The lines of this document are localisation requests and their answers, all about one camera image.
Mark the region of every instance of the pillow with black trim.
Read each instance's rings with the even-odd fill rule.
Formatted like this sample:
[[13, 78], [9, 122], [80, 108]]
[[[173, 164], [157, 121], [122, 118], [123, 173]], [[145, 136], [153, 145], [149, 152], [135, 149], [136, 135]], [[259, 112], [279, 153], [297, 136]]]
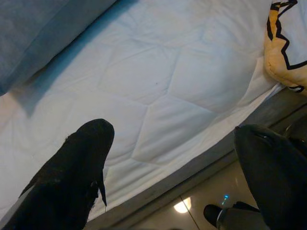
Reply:
[[274, 0], [264, 44], [266, 71], [307, 96], [307, 1]]

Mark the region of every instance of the glossy floor tile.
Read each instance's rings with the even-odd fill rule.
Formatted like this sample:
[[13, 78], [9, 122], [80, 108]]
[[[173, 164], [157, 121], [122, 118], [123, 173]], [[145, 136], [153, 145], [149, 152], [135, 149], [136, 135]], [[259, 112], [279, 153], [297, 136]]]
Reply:
[[216, 230], [204, 218], [204, 207], [207, 204], [231, 207], [236, 201], [257, 207], [238, 161], [181, 195], [134, 228]]
[[199, 230], [180, 198], [144, 219], [133, 229], [142, 230]]
[[231, 207], [236, 201], [243, 201], [257, 207], [238, 161], [181, 197], [182, 199], [190, 199], [191, 208], [189, 212], [201, 230], [216, 229], [203, 216], [203, 209], [207, 204]]

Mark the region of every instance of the foot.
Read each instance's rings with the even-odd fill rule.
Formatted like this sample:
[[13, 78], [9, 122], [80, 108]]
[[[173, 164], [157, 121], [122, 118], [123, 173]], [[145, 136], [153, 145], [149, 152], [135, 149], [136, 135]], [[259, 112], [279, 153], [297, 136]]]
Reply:
[[210, 224], [217, 227], [216, 222], [220, 216], [221, 211], [222, 209], [216, 205], [207, 205], [203, 210], [203, 215]]

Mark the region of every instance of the person's leg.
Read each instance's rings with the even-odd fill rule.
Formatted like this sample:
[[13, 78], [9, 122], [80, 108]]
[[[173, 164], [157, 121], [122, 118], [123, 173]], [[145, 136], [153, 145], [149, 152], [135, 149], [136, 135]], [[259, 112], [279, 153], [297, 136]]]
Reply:
[[217, 219], [218, 230], [270, 230], [261, 213], [237, 208], [225, 208]]

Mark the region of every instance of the yellow pillow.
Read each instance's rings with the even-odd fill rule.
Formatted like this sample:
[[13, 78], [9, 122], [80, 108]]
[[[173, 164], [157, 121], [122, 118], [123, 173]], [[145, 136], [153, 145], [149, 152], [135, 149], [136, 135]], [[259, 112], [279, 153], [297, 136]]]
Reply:
[[290, 41], [283, 35], [280, 21], [280, 17], [284, 17], [293, 7], [298, 7], [297, 0], [274, 2], [271, 5], [264, 44], [264, 63], [266, 71], [274, 79], [290, 90], [307, 96], [307, 61], [290, 63], [286, 53]]

